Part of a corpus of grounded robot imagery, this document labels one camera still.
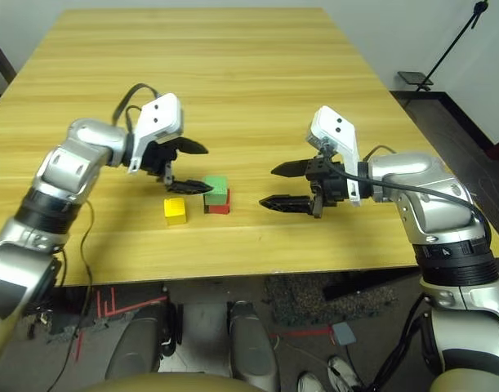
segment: shoe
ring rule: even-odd
[[[310,372],[305,372],[298,377],[297,392],[325,392],[320,380]]]
[[[356,392],[363,390],[363,385],[351,366],[338,356],[327,362],[327,373],[332,388],[337,392]]]

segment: wood grain tabletop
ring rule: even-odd
[[[0,100],[0,229],[68,125],[81,117],[109,121],[137,82],[178,95],[184,136],[209,155],[180,154],[176,178],[227,176],[232,212],[204,215],[202,197],[185,196],[188,223],[167,227],[163,200],[171,195],[153,177],[103,168],[86,244],[95,283],[415,264],[393,204],[341,203],[315,220],[258,203],[309,193],[305,178],[270,170],[316,154],[305,133],[321,105],[355,125],[361,156],[378,144],[436,155],[317,8],[64,13]],[[133,103],[150,99],[142,92]],[[87,282],[78,248],[88,217],[83,207],[71,229],[67,284]]]

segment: cube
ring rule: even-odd
[[[207,206],[208,212],[210,214],[229,214],[231,204],[231,189],[227,189],[227,203],[223,206]]]
[[[227,203],[227,177],[205,176],[203,182],[213,187],[203,195],[206,206],[223,206]]]
[[[182,225],[187,221],[184,198],[166,198],[164,200],[164,216],[167,225]]]

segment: red block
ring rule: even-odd
[[[229,214],[229,207],[231,204],[231,189],[227,189],[227,203],[221,206],[207,206],[210,214]]]

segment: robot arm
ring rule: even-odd
[[[323,207],[346,199],[355,206],[369,197],[393,202],[432,306],[421,325],[425,361],[437,373],[474,369],[499,376],[499,273],[490,229],[481,213],[473,213],[478,210],[466,187],[427,154],[359,162],[354,127],[327,106],[314,116],[307,141],[319,150],[317,156],[283,163],[272,173],[305,176],[313,198],[273,195],[261,204],[319,218]],[[343,155],[343,164],[331,160],[335,153]]]
[[[174,180],[171,161],[177,149],[207,152],[181,134],[180,102],[171,93],[142,108],[133,133],[90,118],[69,126],[66,140],[46,156],[17,213],[0,232],[0,352],[25,306],[55,284],[60,262],[54,254],[68,241],[101,167],[146,170],[179,193],[211,189],[200,181]]]

